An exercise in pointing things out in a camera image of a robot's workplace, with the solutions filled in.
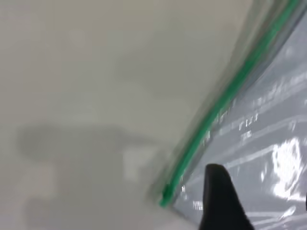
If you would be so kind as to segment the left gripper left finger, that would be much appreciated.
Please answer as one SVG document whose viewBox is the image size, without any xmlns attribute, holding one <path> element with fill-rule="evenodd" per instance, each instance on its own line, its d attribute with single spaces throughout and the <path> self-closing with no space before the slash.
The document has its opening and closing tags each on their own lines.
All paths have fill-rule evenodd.
<svg viewBox="0 0 307 230">
<path fill-rule="evenodd" d="M 201 230 L 253 230 L 226 168 L 205 168 Z"/>
</svg>

